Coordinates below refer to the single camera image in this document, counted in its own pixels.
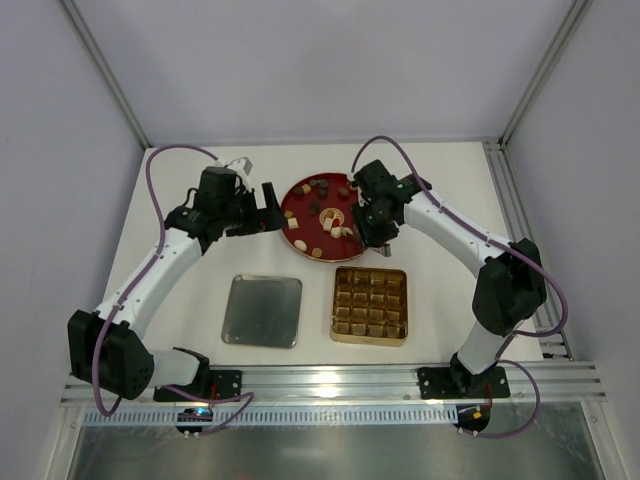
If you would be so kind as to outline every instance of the cable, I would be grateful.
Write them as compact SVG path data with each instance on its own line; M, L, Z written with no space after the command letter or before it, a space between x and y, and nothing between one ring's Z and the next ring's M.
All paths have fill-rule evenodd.
M218 425L214 426L214 427L210 427L207 430L203 430L202 432L200 432L200 434L198 435L199 437L205 436L205 435L211 435L212 433L216 433L219 432L220 430L226 428L231 422L233 422L236 418L238 418L238 416L240 416L240 414L249 406L249 404L253 401L254 398L254 394L253 392L247 392L247 393L243 393L242 395L238 395L237 397L233 397L233 398L226 398L223 400L211 400L211 399L204 399L204 398L198 398L198 397L194 397L192 395L189 395L186 392L183 392L182 390L179 390L175 387L163 387L166 390L170 390L174 393L177 393L178 395L182 395L183 397L187 398L188 400L193 400L193 401L198 401L198 402L203 402L203 403L207 403L209 406L214 405L220 405L223 403L230 403L233 402L235 400L241 400L242 398L247 398L247 401L244 403L244 405L242 405L242 407L240 407L238 410L236 410L233 415L231 415L229 418L227 418L224 422L219 423ZM202 416L198 416L198 415L183 415L182 417L187 417L187 418L195 418L195 419L203 419ZM85 467L82 469L82 473L80 474L79 478L84 480L84 478L86 478L88 472L89 472L89 468L91 467L91 465L93 464L93 461L95 460L95 456L96 454L100 454L100 455L108 455L110 460L115 460L117 462L135 462L137 460L140 460L142 458L145 458L149 455L151 455L152 453L157 452L158 450L160 450L161 448L164 448L165 446L167 446L168 444L178 440L178 438L186 438L186 437L170 437L167 438L161 442L158 442L156 445L154 445L153 447L147 449L146 451L136 454L136 455L131 455L131 456L126 456L126 457L121 457L118 455L112 455L112 454L106 454L102 452L102 449L100 448L100 444L98 443L98 445L96 445L93 449L93 453L91 454L91 456L89 457L89 460L87 461L87 464L85 465Z
M195 397L193 395L189 395L186 392L183 392L182 390L179 390L175 387L172 387L170 385L167 385L165 387L162 387L165 390L169 390L170 392L173 393L177 393L178 395L183 396L184 398L186 398L187 400L192 400L194 402L203 402L206 403L207 405L213 406L213 405L222 405L223 403L230 403L230 402L234 402L237 400L242 400L243 398L248 398L248 400L246 402L244 402L244 404L238 409L236 410L233 415L231 415L229 418L227 418L224 422L211 427L207 430L203 430L202 432L200 432L200 436L203 437L205 435L211 435L212 433L216 433L219 432L220 430L223 430L224 428L227 427L227 425L229 425L231 422L233 422L236 418L238 418L238 416L249 406L249 404L253 401L253 392L247 392L247 393L243 393L242 395L238 395L237 397L231 397L231 398L225 398L224 400L207 400L204 398L198 398Z
M420 189L422 190L422 192L427 196L427 198L431 201L431 203L433 203L438 209L440 209L443 213L445 213L454 222L456 222L458 225L460 225L462 228L464 228L467 232L471 233L472 235L475 235L477 238L479 238L483 242L488 243L489 245L493 245L494 247L497 247L500 250L503 250L504 252L507 252L509 255L511 255L511 256L517 258L518 260L520 260L521 262L524 262L525 264L527 264L529 267L531 267L537 273L542 275L542 277L547 282L549 282L549 284L556 291L556 293L558 295L558 299L560 300L561 308L562 308L562 315L560 316L560 321L558 322L558 324L555 327L553 327L552 329L547 330L545 332L525 332L523 330L514 330L513 332L511 332L511 337L513 338L513 336L515 336L515 335L522 335L523 337L541 338L541 337L548 337L548 336L551 336L551 335L554 335L554 334L560 332L560 330L562 330L564 328L564 326L567 324L567 320L569 319L569 305L567 303L567 297L565 296L565 294L564 294L562 288L560 287L560 285L558 284L558 282L556 282L556 280L549 273L547 273L540 265L538 265L536 262L534 262L530 258L528 258L525 255L521 254L517 250L514 250L513 248L511 248L508 245L504 245L501 242L498 242L497 240L491 239L490 237L486 236L485 234L483 234L482 232L477 230L472 225L469 225L465 220L463 220L462 218L458 217L453 211L449 210L449 208L447 208L445 205L441 205L440 202L438 201L438 199L436 197L434 197L431 194L431 192L427 189L426 185L422 181L422 178L420 178L420 175L418 175L418 171L416 170L416 167L413 165L413 162L409 158L409 155L407 155L407 152L405 152L404 149L402 148L402 146L398 142L396 142L393 138L388 137L387 135L376 135L375 137L370 138L369 140L367 140L364 143L364 145L362 145L362 147L360 147L360 150L358 151L358 153L356 154L355 159L353 160L353 165L351 165L351 173L355 172L356 165L358 163L358 160L360 159L360 156L362 155L362 152L364 152L364 150L370 144L372 144L373 142L375 142L377 140L384 140L386 142L389 142L391 145L393 145L396 148L396 150L398 150L400 155L402 155L402 158L404 158L405 162L407 162L407 165L409 166L409 169L411 170L411 173L413 173L413 175L414 175L414 177L416 179L416 182L420 186ZM505 345L503 345L503 347L506 348L506 345L508 345L509 343L510 343L510 340L508 342L505 342Z
M538 415L540 413L540 390L538 389L538 384L536 383L535 379L533 378L533 376L529 373L529 371L526 368L524 368L522 365L520 365L519 363L514 362L512 360L500 360L500 356L506 350L506 348L509 346L509 344L515 338L516 335L523 335L525 337L540 338L540 337L548 337L550 335L554 335L554 334L560 332L560 330L562 330L564 328L564 326L567 324L567 320L569 318L569 306L568 306L568 303L567 303L567 297L565 296L565 294L564 294L562 288L560 287L560 285L558 284L558 282L556 282L556 280L549 273L547 273L540 265L538 265L536 262L534 262L530 258L526 257L525 255L521 254L517 250L514 250L513 248L509 247L508 245L504 245L501 242L493 240L493 239L489 238L488 236L484 235L482 232L477 230L475 227L473 227L472 225L469 225L465 220L463 220L462 218L458 217L453 211L449 210L449 208L447 208L445 205L440 204L438 199L436 197L434 197L431 194L431 192L427 189L426 185L422 181L422 178L418 174L418 171L416 170L416 167L414 166L413 162L409 158L409 155L407 155L407 152L405 152L404 148L402 148L402 146L397 141L395 141L393 138L391 138L391 137L389 137L387 135L376 135L375 137L370 138L369 140L367 140L364 143L364 145L362 145L362 147L360 147L360 150L358 150L358 153L356 154L356 156L355 156L355 158L353 160L353 164L351 165L351 173L355 172L356 165L358 164L358 160L360 159L360 156L362 155L362 152L364 152L364 150L369 145L371 145L373 142L378 141L378 140L384 140L386 142L389 142L391 145L393 145L396 148L396 150L398 150L398 152L400 153L402 158L404 158L405 162L407 162L407 165L409 166L409 169L411 170L411 173L415 177L416 182L420 186L420 189L427 196L427 198L431 201L431 203L433 203L438 209L440 209L442 212L444 212L449 218L451 218L454 222L456 222L458 225L460 225L462 228L464 228L467 232L471 233L472 235L475 235L477 238L479 238L483 242L488 243L490 245L493 245L494 247L497 247L497 248L503 250L504 252L507 252L508 254L512 255L513 257L517 258L518 260L524 262L526 265L528 265L529 267L534 269L537 273L542 275L543 278L547 282L549 282L549 284L556 291L556 293L558 295L558 298L560 299L560 305L562 307L562 315L560 316L560 321L558 322L558 324L555 327L553 327L552 329L547 330L545 332L525 332L525 331L522 331L522 330L514 330L513 332L511 332L511 335L509 336L509 338L507 338L507 340L502 344L501 348L496 353L496 360L497 360L498 363L508 363L510 365L513 365L513 366L519 368L520 370L522 370L522 372L527 376L527 378L531 382L531 385L533 386L533 390L534 390L534 392L536 394L536 406L535 406L535 409L533 411L533 414L531 415L531 418L529 418L529 420L527 420L525 422L525 424L522 425L520 428L517 428L516 430L513 430L511 432L506 432L506 433L478 433L478 432L473 432L471 430L466 430L466 429L463 429L463 428L461 428L459 430L461 432L467 433L467 434L472 435L474 437L492 438L492 439L509 438L509 437L513 437L515 435L518 435L518 434L524 432L525 430L527 430L529 427L531 427L531 425L533 425L533 423L538 418Z
M113 322L113 319L115 318L116 314L120 310L121 305L123 305L123 303L127 300L127 298L129 297L129 294L136 287L136 285L138 285L138 283L140 283L140 281L149 272L149 270L151 270L151 267L153 267L153 265L156 263L156 261L160 257L160 253L162 252L162 249L164 248L166 232L164 229L162 210L160 209L160 204L158 203L158 197L156 196L156 192L153 189L153 182L151 181L151 162L153 162L153 160L158 156L158 154L174 148L186 148L189 150L195 150L196 152L203 153L204 155L207 155L213 158L215 161L218 161L218 157L216 157L213 153L208 152L207 150L204 150L203 148L194 147L192 145L183 145L183 144L165 145L164 147L160 147L157 150L155 150L151 155L149 155L149 158L147 159L147 162L145 164L145 178L147 180L147 188L149 189L149 196L151 197L151 203L153 204L153 209L156 213L156 216L158 218L158 224L160 226L160 239L158 240L158 247L156 248L155 255L151 257L151 259L142 268L142 270L140 270L140 273L138 273L138 275L136 275L136 277L131 281L131 283L127 285L127 287L122 292L122 295L120 295L120 297L118 297L118 300L116 300L115 305L111 309L111 312L109 312L109 315L107 315L107 318L104 324L102 325L102 328L100 329L100 333L98 334L98 338L96 339L96 344L93 348L93 358L91 361L91 386L93 387L93 398L96 402L96 407L98 408L98 411L105 417L110 417L115 413L115 411L118 409L118 406L120 405L120 402L122 401L122 397L118 397L116 399L115 403L111 407L111 410L107 410L106 407L104 406L104 403L102 401L102 395L100 393L100 377L98 374L98 366L100 362L100 352L102 351L102 344L104 343L104 339L107 336L107 331L109 330L109 326L111 325L111 323Z
M538 388L538 384L537 384L536 380L533 378L533 375L531 375L526 368L524 368L518 362L514 362L513 360L498 360L498 363L508 363L509 365L513 365L514 367L519 368L522 371L522 373L524 373L527 376L527 378L529 379L529 381L531 382L531 386L533 387L533 391L534 391L534 393L536 395L536 406L533 409L533 413L531 414L531 417L529 417L529 420L527 420L524 423L524 425L522 425L521 427L518 427L515 430L512 430L510 432L505 432L505 433L482 433L482 432L476 432L476 431L473 431L473 430L469 430L467 428L459 428L458 429L459 432L466 433L467 435L471 435L472 437L490 438L490 439L493 439L493 440L500 440L500 439L503 439L503 438L515 437L516 435L521 434L525 430L528 430L535 423L535 421L538 419L538 416L540 415L540 389Z

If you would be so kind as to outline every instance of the glass panel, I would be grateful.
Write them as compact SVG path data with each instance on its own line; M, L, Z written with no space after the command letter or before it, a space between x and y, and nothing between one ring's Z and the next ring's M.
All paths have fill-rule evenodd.
M530 404L496 404L486 431L529 417ZM118 457L137 457L123 461ZM579 403L543 404L527 432L473 439L449 425L230 429L184 440L173 428L83 428L70 478L601 479Z

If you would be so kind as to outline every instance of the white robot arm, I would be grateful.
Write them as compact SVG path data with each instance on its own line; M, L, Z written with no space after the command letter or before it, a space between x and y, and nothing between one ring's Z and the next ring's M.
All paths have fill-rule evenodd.
M480 240L471 230L540 265L538 248L527 239L513 243L493 235L446 204L428 182L423 180L431 198L413 175L398 180L379 160L362 167L354 182L361 201L351 210L363 246L388 252L387 242L398 235L398 226L406 223L433 238L477 279L472 302L476 323L453 355L450 373L462 395L484 386L511 332L533 315L547 295L539 273L494 242Z
M67 330L72 374L92 382L94 350L99 333L111 318L104 342L98 346L101 388L126 399L147 387L184 386L196 396L211 386L209 360L195 352L174 348L149 351L143 339L156 310L182 275L209 246L226 236L279 230L286 224L270 183L262 185L265 208L258 209L248 173L251 163L238 159L229 165L207 167L200 177L193 206L175 208L164 222L162 248L156 244L140 266L111 297L91 313L78 310ZM123 299L123 292L130 289Z

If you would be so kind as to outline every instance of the red tray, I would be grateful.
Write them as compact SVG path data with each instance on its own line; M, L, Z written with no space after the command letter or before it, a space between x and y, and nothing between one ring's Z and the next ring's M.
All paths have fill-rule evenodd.
M302 187L304 184L308 185L311 180L327 180L329 182L326 198L318 196L319 187L312 187L309 193L301 196L293 193L295 188ZM338 195L340 188L349 190L349 180L344 173L319 173L300 180L284 196L281 203L282 212L292 212L298 221L298 228L290 229L287 225L282 231L287 242L296 252L322 262L345 262L362 255L363 248L359 241L344 236L333 238L329 232L323 230L319 220L322 212L326 209L337 209L342 214L342 216L338 216L342 217L343 221L340 226L349 227L355 232L350 207L358 202L358 192L349 190L349 196L343 198ZM320 202L320 209L312 216L310 213L311 201L315 199ZM293 245L296 240L302 240L307 244L306 252L298 250ZM322 249L322 257L315 258L311 255L314 248Z

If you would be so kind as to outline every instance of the white table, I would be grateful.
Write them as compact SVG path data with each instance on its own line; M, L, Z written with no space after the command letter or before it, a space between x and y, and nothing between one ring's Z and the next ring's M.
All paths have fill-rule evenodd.
M415 143L404 145L423 178L461 212L493 232L506 228L480 143ZM260 192L271 181L281 199L300 178L323 172L347 172L359 145L287 145L216 147L221 158L248 156L251 181ZM375 144L361 165L381 159L398 178L408 168L389 145ZM152 175L163 213L182 203L189 187L197 187L208 157L189 150L170 150L154 161ZM158 236L140 170L106 294L110 295L142 260ZM404 270L409 287L409 336L402 347L347 345L329 337L334 272L340 264L298 255L280 232L222 238L178 281L152 320L144 338L147 348L185 347L219 365L313 365L448 362L473 323L471 299L475 280L455 258L425 235L401 228L392 242L393 255L366 252L350 265ZM221 338L231 280L240 273L279 275L302 280L298 342L290 350L227 345ZM531 321L525 329L532 330ZM504 358L542 359L536 339L517 338Z

